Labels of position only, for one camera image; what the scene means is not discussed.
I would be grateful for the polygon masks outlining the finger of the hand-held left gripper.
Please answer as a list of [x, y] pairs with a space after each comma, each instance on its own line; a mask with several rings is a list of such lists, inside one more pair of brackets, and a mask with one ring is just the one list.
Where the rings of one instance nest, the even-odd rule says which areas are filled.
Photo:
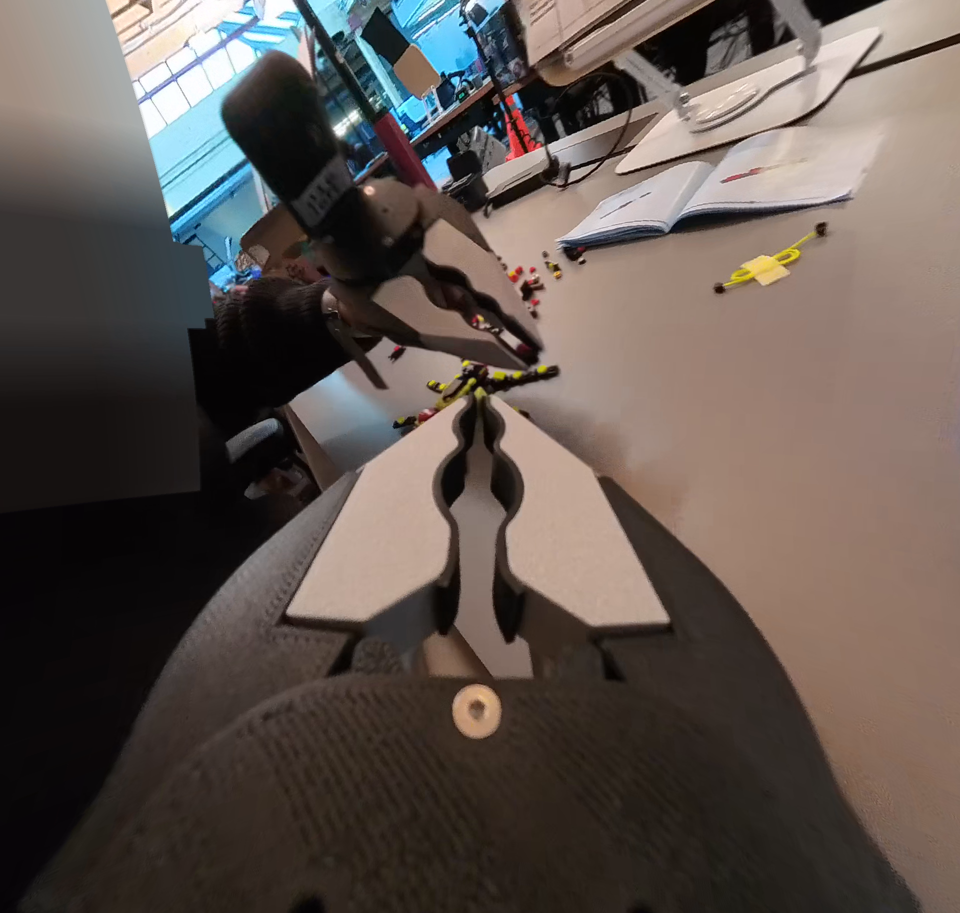
[[507, 371], [541, 361], [541, 337], [523, 302], [517, 317], [430, 273], [386, 280], [370, 302], [378, 328], [409, 345]]
[[432, 223], [423, 235], [421, 252], [440, 279], [464, 289], [476, 307], [501, 323], [529, 351], [545, 348], [536, 319], [518, 288], [502, 270], [497, 256], [446, 220]]

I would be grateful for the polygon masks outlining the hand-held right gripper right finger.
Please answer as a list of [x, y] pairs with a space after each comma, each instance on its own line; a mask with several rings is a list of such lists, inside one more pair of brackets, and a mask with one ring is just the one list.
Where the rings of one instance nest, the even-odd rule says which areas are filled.
[[658, 635], [671, 619], [599, 476], [498, 396], [482, 401], [490, 488], [502, 506], [493, 609], [535, 674], [608, 639]]

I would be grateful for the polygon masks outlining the orange traffic cone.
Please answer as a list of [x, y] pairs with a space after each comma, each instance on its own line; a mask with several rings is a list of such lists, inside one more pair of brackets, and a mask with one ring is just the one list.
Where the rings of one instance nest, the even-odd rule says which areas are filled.
[[506, 97], [505, 130], [508, 141], [506, 162], [518, 160], [528, 153], [540, 150], [543, 144], [534, 138], [528, 127], [521, 108], [517, 105], [516, 96]]

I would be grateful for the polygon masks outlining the person's left forearm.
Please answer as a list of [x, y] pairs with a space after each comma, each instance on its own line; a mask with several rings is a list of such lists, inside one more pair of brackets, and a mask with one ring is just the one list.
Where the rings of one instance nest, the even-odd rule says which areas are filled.
[[281, 407], [351, 361], [325, 316], [327, 289], [259, 279], [188, 331], [198, 406], [226, 426]]

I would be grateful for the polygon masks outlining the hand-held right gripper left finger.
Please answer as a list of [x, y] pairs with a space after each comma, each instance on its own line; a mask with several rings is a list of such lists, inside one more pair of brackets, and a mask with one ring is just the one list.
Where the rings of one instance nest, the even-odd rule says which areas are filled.
[[465, 487], [478, 401], [457, 399], [347, 477], [331, 525], [284, 612], [295, 627], [389, 643], [430, 674], [478, 674], [454, 627]]

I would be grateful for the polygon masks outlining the black yellow lego spider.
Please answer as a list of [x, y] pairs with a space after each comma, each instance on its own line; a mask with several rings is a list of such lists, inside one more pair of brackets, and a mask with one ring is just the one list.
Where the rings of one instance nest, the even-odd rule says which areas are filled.
[[462, 400], [509, 392], [535, 383], [556, 379], [558, 365], [538, 365], [522, 370], [493, 369], [487, 365], [463, 360], [461, 370], [448, 381], [429, 380], [425, 388], [435, 398], [433, 405], [410, 415], [397, 417], [391, 428], [402, 434], [425, 424], [439, 412]]

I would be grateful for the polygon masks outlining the black red pole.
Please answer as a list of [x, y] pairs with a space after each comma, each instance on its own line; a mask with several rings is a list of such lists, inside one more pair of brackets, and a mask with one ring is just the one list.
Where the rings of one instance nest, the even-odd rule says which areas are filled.
[[307, 29], [313, 34], [320, 52], [330, 67], [336, 71], [336, 75], [353, 99], [360, 115], [378, 137], [397, 177], [409, 187], [424, 186], [435, 189], [435, 184], [403, 132], [400, 123], [388, 108], [377, 110], [372, 105], [360, 82], [354, 76], [353, 70], [346, 63], [342, 51], [334, 43], [309, 1], [292, 0], [292, 2]]

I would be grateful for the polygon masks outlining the white monitor stand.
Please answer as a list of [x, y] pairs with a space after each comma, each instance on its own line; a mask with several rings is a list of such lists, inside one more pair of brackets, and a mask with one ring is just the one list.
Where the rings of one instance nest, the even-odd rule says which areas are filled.
[[691, 95], [636, 53], [618, 56], [619, 69], [654, 91], [665, 113], [616, 164], [617, 175], [747, 139], [815, 113], [882, 40], [881, 28], [866, 27], [824, 42], [821, 26], [802, 0], [768, 1], [795, 35], [795, 52], [701, 94]]

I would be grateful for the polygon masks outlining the lego instruction booklet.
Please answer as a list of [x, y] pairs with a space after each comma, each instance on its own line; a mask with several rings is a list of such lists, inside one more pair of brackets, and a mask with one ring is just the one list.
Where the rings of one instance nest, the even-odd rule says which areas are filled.
[[773, 129], [732, 146], [716, 164], [670, 167], [602, 200], [559, 237], [588, 249], [668, 235], [718, 216], [820, 208], [852, 199], [884, 139], [882, 127]]

